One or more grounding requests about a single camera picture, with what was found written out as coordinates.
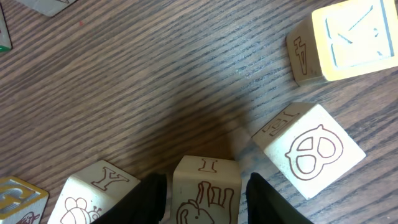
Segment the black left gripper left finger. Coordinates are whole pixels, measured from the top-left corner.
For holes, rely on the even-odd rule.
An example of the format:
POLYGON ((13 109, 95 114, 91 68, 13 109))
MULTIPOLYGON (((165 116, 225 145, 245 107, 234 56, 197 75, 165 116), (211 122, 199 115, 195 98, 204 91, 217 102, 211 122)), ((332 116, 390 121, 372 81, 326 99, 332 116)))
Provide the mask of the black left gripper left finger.
POLYGON ((151 173, 92 224, 158 224, 164 217, 167 176, 151 173))

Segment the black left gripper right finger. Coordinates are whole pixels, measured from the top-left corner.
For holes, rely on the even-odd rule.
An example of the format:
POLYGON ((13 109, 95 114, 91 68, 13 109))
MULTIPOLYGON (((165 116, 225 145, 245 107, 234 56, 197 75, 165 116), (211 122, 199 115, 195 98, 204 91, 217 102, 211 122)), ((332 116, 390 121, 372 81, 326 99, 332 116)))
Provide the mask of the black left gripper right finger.
POLYGON ((249 224, 313 224, 256 172, 247 183, 246 201, 249 224))

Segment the red edged bee block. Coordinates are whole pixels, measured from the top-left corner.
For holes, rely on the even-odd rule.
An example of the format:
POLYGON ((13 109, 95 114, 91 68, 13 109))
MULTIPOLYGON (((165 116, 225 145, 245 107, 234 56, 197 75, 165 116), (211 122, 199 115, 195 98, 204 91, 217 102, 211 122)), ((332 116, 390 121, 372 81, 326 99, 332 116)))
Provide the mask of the red edged bee block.
POLYGON ((236 161, 184 156, 173 174, 170 223, 237 223, 241 187, 236 161))

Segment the yellow letter wooden block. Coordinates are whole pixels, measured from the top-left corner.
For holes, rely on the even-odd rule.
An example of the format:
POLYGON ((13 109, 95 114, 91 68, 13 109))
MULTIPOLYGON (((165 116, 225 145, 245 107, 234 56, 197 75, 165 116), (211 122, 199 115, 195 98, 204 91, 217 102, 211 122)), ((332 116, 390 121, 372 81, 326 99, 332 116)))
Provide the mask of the yellow letter wooden block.
POLYGON ((49 193, 17 177, 1 178, 1 224, 40 223, 49 193))

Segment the white block near arm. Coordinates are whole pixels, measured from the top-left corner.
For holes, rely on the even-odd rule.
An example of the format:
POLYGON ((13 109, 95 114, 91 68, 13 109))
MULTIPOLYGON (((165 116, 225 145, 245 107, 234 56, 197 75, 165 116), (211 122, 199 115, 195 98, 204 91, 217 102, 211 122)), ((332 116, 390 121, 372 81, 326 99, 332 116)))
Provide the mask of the white block near arm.
POLYGON ((139 182, 122 169, 100 160, 67 179, 48 224, 90 224, 139 182))

